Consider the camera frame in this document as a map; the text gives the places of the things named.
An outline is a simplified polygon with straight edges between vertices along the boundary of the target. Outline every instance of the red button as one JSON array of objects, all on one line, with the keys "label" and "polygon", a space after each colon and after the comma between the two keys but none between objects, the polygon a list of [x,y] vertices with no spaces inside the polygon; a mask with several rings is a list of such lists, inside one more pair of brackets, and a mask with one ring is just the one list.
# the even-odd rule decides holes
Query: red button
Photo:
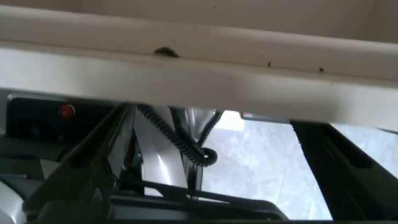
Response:
[{"label": "red button", "polygon": [[72,105],[62,105],[58,113],[61,118],[69,119],[75,115],[75,109]]}]

